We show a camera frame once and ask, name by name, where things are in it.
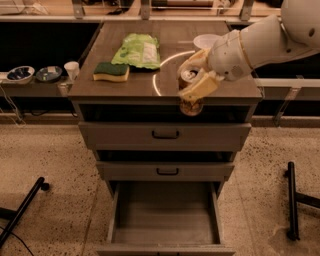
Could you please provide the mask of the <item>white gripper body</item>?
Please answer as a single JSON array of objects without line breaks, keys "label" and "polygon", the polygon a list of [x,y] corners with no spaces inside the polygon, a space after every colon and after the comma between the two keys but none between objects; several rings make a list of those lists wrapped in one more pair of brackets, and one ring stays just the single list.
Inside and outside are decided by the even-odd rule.
[{"label": "white gripper body", "polygon": [[235,81],[251,73],[252,67],[244,51],[239,30],[220,37],[208,53],[208,67],[228,81]]}]

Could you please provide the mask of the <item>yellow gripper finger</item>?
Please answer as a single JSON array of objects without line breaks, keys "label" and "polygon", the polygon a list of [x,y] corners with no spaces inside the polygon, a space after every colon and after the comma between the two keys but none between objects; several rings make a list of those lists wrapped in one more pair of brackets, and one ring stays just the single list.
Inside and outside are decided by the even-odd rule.
[{"label": "yellow gripper finger", "polygon": [[221,77],[214,72],[205,73],[191,85],[181,90],[178,95],[185,101],[197,101],[218,89]]},{"label": "yellow gripper finger", "polygon": [[202,49],[184,61],[177,71],[177,76],[182,79],[195,79],[210,76],[208,66],[209,49]]}]

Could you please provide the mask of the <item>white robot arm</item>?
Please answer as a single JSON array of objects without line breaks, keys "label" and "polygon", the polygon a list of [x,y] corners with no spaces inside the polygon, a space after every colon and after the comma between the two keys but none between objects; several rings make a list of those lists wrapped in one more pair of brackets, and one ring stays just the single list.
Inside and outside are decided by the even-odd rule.
[{"label": "white robot arm", "polygon": [[320,0],[283,0],[281,15],[269,15],[220,37],[211,48],[193,54],[179,75],[197,75],[179,97],[194,102],[217,90],[222,80],[236,81],[254,69],[312,56],[320,51]]}]

